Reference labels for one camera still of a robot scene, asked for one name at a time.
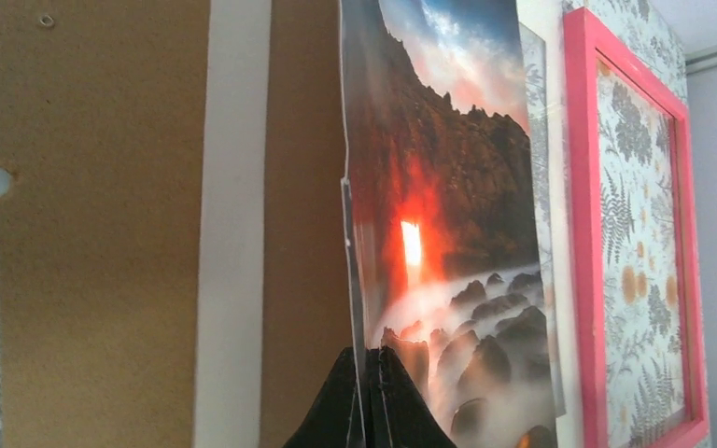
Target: brown cardboard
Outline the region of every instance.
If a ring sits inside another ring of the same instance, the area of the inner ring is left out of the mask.
[[[6,448],[191,445],[208,9],[0,0]]]
[[[303,420],[350,345],[339,180],[344,134],[335,0],[275,0],[265,154],[260,446]]]

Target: glowing light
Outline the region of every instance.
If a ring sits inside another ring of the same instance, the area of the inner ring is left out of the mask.
[[[419,225],[402,221],[402,245],[405,249],[405,264],[408,266],[422,265],[422,238]]]
[[[524,435],[523,439],[518,442],[518,446],[516,446],[515,448],[529,448],[529,435]]]

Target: poster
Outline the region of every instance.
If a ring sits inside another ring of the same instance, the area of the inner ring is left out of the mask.
[[[365,343],[456,445],[556,446],[514,0],[344,0]]]

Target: floral print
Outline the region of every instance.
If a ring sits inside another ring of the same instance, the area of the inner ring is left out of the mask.
[[[644,448],[685,417],[668,121],[598,64],[610,447]]]
[[[585,5],[686,102],[688,84],[682,43],[647,0],[585,0]]]
[[[520,24],[521,47],[527,75],[527,110],[529,139],[531,141],[532,178],[534,180],[535,219],[537,242],[540,250],[540,268],[545,316],[548,327],[551,379],[554,387],[556,415],[565,408],[562,370],[559,367],[559,344],[556,339],[556,308],[554,297],[554,256],[551,249],[551,199],[548,181],[548,103],[545,86],[545,40]]]

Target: pink frame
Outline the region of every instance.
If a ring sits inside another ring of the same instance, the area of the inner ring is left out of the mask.
[[[686,410],[691,420],[683,422],[651,445],[651,448],[694,448],[709,434],[710,420],[705,383],[688,110],[626,45],[585,7],[567,14],[564,24],[571,227],[584,446],[609,446],[598,135],[597,63],[602,61],[642,96],[674,118],[670,130],[675,179],[675,230],[679,292],[682,300]]]

